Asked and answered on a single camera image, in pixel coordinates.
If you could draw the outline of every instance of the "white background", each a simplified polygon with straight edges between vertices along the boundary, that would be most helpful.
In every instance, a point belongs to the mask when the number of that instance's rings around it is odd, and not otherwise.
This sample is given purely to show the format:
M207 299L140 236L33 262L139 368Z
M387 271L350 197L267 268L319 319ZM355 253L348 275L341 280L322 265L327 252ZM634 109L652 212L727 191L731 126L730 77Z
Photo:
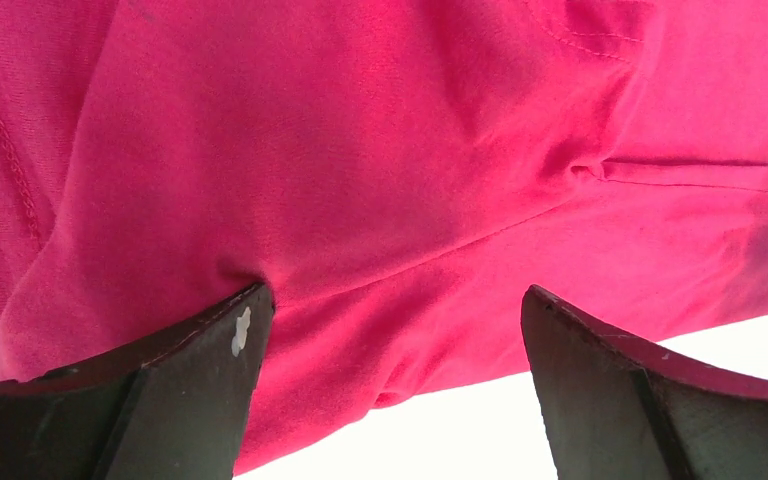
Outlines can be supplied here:
M662 345L768 379L768 316ZM237 478L553 480L557 475L526 373L373 410L325 440Z

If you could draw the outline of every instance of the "red shirt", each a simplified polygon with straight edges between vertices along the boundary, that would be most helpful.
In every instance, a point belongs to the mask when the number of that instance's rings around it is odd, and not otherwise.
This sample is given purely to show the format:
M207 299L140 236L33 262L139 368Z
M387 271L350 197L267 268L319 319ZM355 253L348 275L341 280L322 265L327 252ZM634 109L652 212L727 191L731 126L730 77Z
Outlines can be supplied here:
M237 473L526 370L533 283L768 313L768 2L0 1L0 379L258 279Z

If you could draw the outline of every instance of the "pink cloth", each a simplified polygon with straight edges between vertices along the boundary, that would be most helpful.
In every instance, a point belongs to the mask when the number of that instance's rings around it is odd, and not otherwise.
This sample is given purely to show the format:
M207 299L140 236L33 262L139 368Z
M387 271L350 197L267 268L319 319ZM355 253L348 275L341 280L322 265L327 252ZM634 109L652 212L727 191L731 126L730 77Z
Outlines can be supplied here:
M237 473L528 368L539 283L768 313L768 2L0 1L0 379L264 279Z

